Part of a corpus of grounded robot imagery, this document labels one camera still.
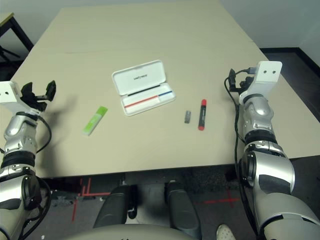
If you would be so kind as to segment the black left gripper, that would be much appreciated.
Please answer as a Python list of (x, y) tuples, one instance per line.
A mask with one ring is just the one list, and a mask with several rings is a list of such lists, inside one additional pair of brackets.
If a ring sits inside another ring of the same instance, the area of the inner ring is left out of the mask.
[(46, 94), (36, 96), (33, 93), (33, 83), (29, 82), (21, 89), (21, 100), (29, 107), (44, 112), (47, 108), (47, 103), (45, 101), (52, 101), (55, 97), (56, 90), (56, 82), (52, 80), (47, 85)]

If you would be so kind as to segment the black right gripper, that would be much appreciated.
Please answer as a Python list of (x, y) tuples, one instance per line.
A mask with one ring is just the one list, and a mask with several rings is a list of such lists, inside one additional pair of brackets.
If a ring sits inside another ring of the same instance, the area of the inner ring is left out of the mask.
[(236, 87), (236, 72), (233, 69), (230, 69), (229, 74), (228, 74), (228, 84), (229, 84), (229, 91), (230, 92), (238, 92), (238, 93), (243, 93), (246, 91), (250, 85), (253, 82), (253, 78), (250, 76), (247, 76), (245, 80), (241, 81), (239, 86), (240, 88), (237, 89)]

